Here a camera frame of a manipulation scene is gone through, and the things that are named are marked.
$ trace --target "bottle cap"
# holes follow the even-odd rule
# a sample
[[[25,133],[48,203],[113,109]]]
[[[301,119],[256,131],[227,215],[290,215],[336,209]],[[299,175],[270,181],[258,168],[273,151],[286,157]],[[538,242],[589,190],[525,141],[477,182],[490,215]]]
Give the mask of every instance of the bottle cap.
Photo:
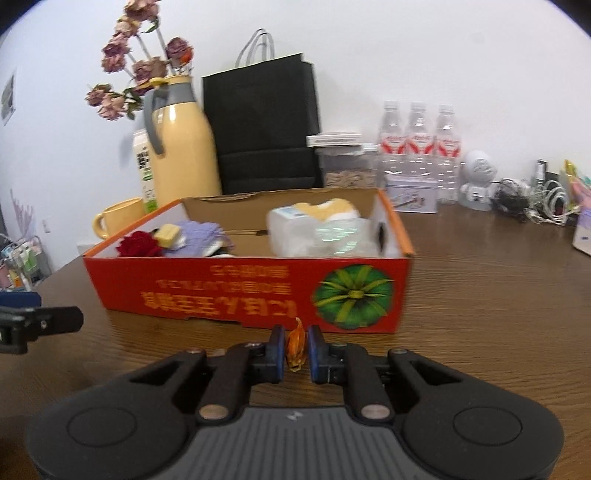
[[[411,110],[426,110],[427,104],[425,102],[413,102],[410,104]]]

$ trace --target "flower stem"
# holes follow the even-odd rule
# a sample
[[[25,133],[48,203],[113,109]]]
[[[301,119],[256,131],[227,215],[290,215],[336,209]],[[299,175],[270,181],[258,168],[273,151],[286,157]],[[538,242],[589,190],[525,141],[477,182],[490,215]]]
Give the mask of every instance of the flower stem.
[[[139,33],[136,35],[136,38],[139,41],[140,46],[142,47],[142,50],[144,51],[144,53],[146,54],[146,56],[148,57],[148,60],[152,60],[152,55],[150,55],[150,52],[148,51],[148,49],[146,48],[146,45],[144,43],[144,41],[142,40],[142,37],[139,36]]]
[[[160,27],[156,29],[156,35],[158,35],[158,40],[160,41],[160,46],[162,47],[162,51],[164,52],[164,56],[168,58],[168,54],[166,53],[166,43],[164,43],[164,37],[162,37],[162,32],[160,31]]]

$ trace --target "orange cardboard box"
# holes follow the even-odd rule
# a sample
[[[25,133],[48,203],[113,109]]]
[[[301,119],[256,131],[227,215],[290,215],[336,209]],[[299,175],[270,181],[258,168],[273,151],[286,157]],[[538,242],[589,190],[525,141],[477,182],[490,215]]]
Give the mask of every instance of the orange cardboard box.
[[[352,202],[380,238],[379,258],[277,258],[267,213],[332,198]],[[121,238],[181,220],[216,222],[235,258],[118,258]],[[325,332],[392,333],[401,317],[413,247],[400,217],[379,189],[309,189],[183,199],[143,217],[89,250],[84,262],[107,309],[174,319],[277,323]]]

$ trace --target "white robot figurine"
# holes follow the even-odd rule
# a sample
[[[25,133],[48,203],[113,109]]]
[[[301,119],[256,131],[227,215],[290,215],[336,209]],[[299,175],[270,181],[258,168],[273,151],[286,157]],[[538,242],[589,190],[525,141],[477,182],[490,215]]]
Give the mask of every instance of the white robot figurine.
[[[460,187],[460,204],[474,210],[490,210],[489,187],[496,167],[482,150],[472,150],[464,157],[462,176],[467,183]]]

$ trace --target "wooden table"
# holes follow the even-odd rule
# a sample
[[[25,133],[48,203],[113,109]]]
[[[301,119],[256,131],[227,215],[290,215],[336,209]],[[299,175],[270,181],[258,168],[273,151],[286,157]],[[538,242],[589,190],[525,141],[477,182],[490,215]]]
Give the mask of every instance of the wooden table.
[[[327,335],[370,353],[404,346],[552,410],[566,441],[553,479],[591,478],[591,257],[573,230],[520,224],[460,206],[405,214],[417,250],[404,318],[395,335]],[[80,333],[45,338],[28,355],[0,358],[0,479],[37,479],[23,445],[30,415],[72,392],[191,346],[227,348],[268,331],[205,320],[108,312],[81,259],[41,285],[44,304],[77,305]],[[254,388],[253,404],[338,403],[340,388],[307,371]]]

